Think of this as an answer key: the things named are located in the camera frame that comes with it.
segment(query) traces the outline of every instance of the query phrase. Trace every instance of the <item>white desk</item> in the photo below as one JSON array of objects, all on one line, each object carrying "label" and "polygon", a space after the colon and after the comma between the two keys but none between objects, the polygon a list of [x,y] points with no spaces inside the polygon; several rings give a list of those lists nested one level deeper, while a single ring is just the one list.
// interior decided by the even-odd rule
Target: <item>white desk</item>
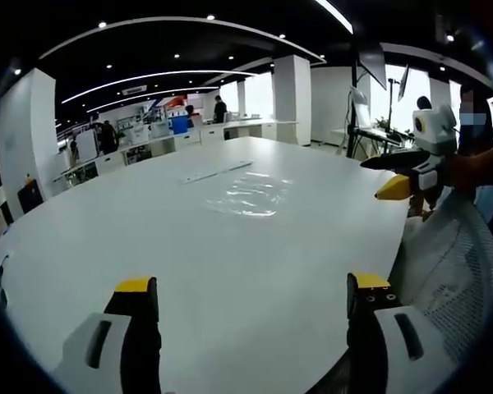
[{"label": "white desk", "polygon": [[[253,164],[180,181],[238,159]],[[257,138],[124,167],[50,199],[0,239],[0,260],[12,253],[7,311],[53,369],[120,281],[154,275],[164,392],[302,394],[346,351],[347,273],[392,268],[407,202],[374,198],[391,175]],[[274,215],[216,209],[248,177],[279,190],[257,200]]]}]

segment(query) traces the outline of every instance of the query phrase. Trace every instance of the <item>computer monitor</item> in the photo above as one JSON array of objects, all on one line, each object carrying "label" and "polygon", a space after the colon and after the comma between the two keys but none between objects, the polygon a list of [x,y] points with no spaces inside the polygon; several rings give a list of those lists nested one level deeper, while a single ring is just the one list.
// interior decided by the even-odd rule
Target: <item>computer monitor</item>
[{"label": "computer monitor", "polygon": [[358,44],[360,64],[387,90],[387,76],[385,75],[384,50],[380,43],[365,42]]},{"label": "computer monitor", "polygon": [[405,66],[405,71],[403,72],[402,80],[400,81],[400,91],[398,92],[398,101],[400,101],[403,98],[403,95],[405,94],[405,87],[408,84],[408,77],[409,77],[409,65],[407,64]]}]

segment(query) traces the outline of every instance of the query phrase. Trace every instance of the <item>chair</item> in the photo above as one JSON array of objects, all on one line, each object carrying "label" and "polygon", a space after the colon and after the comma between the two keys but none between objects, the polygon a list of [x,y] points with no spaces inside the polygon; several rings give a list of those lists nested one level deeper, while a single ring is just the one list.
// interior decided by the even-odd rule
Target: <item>chair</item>
[{"label": "chair", "polygon": [[456,363],[493,310],[493,236],[475,206],[453,191],[405,240],[389,279],[442,332]]}]

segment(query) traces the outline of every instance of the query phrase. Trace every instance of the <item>person's hand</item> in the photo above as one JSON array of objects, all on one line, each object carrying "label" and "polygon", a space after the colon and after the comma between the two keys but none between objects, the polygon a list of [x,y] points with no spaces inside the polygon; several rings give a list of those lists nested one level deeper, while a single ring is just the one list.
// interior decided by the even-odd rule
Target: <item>person's hand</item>
[{"label": "person's hand", "polygon": [[474,157],[450,156],[443,163],[445,184],[462,191],[474,190],[478,181],[477,167]]}]

